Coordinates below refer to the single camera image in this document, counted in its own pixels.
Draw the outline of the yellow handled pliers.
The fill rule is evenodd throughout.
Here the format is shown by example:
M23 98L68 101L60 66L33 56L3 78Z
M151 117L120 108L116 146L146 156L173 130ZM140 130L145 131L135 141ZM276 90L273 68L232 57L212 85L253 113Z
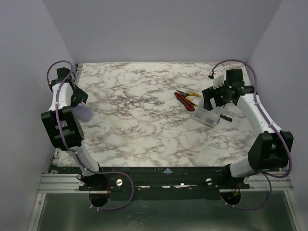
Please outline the yellow handled pliers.
M180 93L185 98L188 98L189 96L198 97L198 98L202 97L200 94L197 94L197 93L186 93L186 92L183 92L183 91L180 91L180 90L177 90L177 92Z

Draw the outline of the aluminium frame rail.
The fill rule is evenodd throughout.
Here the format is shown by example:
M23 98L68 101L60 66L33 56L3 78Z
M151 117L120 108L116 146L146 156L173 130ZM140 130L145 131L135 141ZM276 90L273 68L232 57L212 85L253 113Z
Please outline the aluminium frame rail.
M273 191L291 191L293 190L292 182L289 178L275 179L265 176L255 175L248 180L238 184L240 191L262 192L272 189ZM83 183L76 178L76 174L43 174L40 179L39 193L107 193L106 190L92 190L84 188Z

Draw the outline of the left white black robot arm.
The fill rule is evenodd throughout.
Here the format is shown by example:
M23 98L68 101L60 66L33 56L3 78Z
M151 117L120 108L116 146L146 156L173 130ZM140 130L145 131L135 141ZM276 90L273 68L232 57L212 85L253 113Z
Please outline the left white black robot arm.
M91 157L84 144L84 132L78 117L83 121L91 119L91 111L84 109L88 94L72 80L73 73L66 67L57 69L57 78L49 83L53 92L52 103L41 120L55 148L69 154L77 163L81 174L77 179L91 190L107 190L106 176L98 174L100 165Z

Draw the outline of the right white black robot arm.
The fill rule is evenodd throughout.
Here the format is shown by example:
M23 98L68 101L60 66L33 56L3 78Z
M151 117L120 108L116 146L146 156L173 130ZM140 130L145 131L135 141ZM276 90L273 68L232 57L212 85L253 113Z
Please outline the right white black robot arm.
M259 172L287 167L282 175L287 177L292 170L291 148L294 137L283 131L269 116L257 94L257 87L246 85L241 69L227 70L225 74L211 71L213 85L202 91L202 109L210 112L228 103L236 105L246 116L257 135L248 154L242 160L227 166L232 178L248 177Z

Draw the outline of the clear plastic box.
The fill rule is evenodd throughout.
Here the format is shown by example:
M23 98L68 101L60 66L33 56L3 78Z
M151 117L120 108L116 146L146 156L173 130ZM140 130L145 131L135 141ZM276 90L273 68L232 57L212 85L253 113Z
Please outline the clear plastic box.
M203 106L204 106L204 99L201 98L197 107L195 108L192 119L208 127L211 128L215 127L218 124L218 121L220 120L220 115L223 111L223 107L222 106L216 107L214 105L213 109L211 111L208 111L204 109Z

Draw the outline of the purple umbrella case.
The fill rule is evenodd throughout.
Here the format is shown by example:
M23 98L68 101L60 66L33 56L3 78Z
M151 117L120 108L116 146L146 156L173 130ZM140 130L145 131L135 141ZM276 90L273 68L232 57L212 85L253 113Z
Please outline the purple umbrella case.
M86 106L79 104L73 108L77 118L83 122L89 122L93 117L93 112Z

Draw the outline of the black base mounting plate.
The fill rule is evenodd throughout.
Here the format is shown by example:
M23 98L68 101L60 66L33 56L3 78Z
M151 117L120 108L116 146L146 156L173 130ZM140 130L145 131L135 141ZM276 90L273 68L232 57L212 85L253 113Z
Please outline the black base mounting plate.
M111 200L220 199L220 192L249 189L243 178L232 178L224 167L102 167L102 174L83 177L78 167L51 166L49 173L67 174L77 192L110 196Z

